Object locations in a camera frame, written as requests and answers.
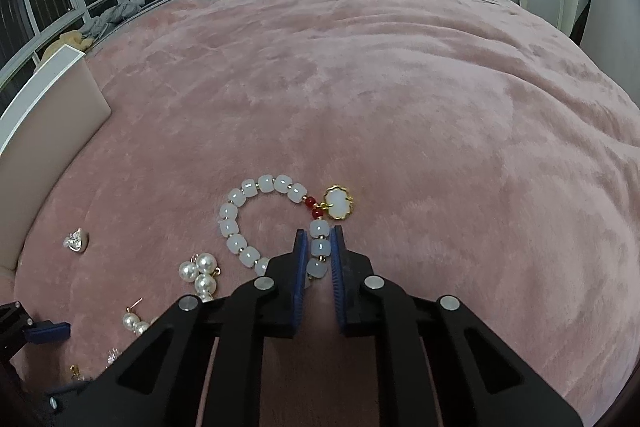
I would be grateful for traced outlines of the white rectangular storage box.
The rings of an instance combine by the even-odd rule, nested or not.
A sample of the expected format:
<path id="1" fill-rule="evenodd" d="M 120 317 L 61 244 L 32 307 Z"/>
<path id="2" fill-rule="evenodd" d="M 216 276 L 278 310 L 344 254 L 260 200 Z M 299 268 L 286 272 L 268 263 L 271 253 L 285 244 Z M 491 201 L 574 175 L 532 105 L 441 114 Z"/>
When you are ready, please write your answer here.
<path id="1" fill-rule="evenodd" d="M 65 169 L 111 116 L 85 54 L 62 46 L 1 115 L 1 273 L 13 277 L 26 236 Z"/>

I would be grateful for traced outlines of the pink plush bed blanket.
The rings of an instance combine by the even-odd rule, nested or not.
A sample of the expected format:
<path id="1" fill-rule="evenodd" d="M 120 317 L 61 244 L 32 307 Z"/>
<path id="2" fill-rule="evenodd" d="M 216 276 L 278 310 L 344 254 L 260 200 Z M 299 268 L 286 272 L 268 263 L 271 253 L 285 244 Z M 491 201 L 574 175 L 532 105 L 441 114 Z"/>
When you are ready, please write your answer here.
<path id="1" fill-rule="evenodd" d="M 409 294 L 459 297 L 588 425 L 639 356 L 639 111 L 508 0 L 179 0 L 88 56 L 112 113 L 3 288 L 70 339 L 14 360 L 32 392 L 101 374 L 208 251 L 244 180 L 346 186 L 349 248 Z M 63 247 L 89 234 L 83 254 Z"/>

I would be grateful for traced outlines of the pearly shell-shaped brooch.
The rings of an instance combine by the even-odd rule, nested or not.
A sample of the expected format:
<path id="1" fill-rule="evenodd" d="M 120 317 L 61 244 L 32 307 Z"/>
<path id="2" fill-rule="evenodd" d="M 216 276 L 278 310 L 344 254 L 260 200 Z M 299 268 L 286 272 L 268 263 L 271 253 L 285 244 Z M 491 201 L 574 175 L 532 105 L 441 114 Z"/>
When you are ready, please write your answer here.
<path id="1" fill-rule="evenodd" d="M 82 228 L 78 228 L 63 239 L 63 247 L 75 254 L 83 254 L 89 245 L 89 234 Z"/>

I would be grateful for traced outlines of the small silver crystal earring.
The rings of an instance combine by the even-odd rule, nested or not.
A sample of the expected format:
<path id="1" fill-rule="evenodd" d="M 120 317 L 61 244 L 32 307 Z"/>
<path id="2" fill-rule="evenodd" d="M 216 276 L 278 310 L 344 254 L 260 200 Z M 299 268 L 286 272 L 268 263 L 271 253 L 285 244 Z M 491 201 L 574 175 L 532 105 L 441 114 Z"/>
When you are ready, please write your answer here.
<path id="1" fill-rule="evenodd" d="M 108 350 L 106 357 L 106 366 L 112 365 L 120 355 L 120 351 L 117 348 Z"/>

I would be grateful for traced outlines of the grey crumpled clothes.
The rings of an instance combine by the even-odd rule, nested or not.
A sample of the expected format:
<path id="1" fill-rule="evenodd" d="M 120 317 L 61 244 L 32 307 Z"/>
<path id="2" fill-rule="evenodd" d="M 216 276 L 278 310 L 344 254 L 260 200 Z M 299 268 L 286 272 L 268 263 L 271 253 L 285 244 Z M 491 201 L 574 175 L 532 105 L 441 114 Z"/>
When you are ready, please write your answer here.
<path id="1" fill-rule="evenodd" d="M 139 14 L 144 6 L 145 0 L 128 0 L 112 6 L 83 24 L 79 31 L 84 38 L 102 39 L 120 24 Z"/>

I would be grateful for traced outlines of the yellow fleece blanket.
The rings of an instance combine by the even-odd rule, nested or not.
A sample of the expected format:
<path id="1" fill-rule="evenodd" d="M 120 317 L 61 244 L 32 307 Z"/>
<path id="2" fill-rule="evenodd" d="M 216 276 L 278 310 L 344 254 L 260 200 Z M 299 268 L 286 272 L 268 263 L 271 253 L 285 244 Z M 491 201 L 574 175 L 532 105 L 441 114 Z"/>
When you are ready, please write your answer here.
<path id="1" fill-rule="evenodd" d="M 40 58 L 41 62 L 45 62 L 49 60 L 49 58 L 58 52 L 62 46 L 70 46 L 78 51 L 85 52 L 92 47 L 94 43 L 94 39 L 89 36 L 84 36 L 79 30 L 71 30 L 67 32 L 63 32 L 58 36 L 54 41 L 47 45 L 44 49 L 42 57 Z"/>

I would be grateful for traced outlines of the pearl cluster earring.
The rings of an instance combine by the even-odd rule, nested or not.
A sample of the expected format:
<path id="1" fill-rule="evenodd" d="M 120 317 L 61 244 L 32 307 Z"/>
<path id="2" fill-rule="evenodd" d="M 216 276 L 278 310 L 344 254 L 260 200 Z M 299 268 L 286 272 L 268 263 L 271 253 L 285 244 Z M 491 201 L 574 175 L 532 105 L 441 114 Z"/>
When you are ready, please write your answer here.
<path id="1" fill-rule="evenodd" d="M 142 298 L 137 299 L 134 303 L 131 303 L 130 306 L 126 307 L 125 313 L 122 314 L 122 326 L 136 336 L 142 335 L 151 326 L 150 322 L 143 320 L 140 315 L 137 314 L 137 307 L 142 301 Z"/>
<path id="2" fill-rule="evenodd" d="M 217 277 L 221 274 L 221 269 L 212 254 L 193 255 L 179 265 L 178 273 L 181 280 L 193 286 L 195 295 L 203 303 L 214 299 L 218 286 Z"/>

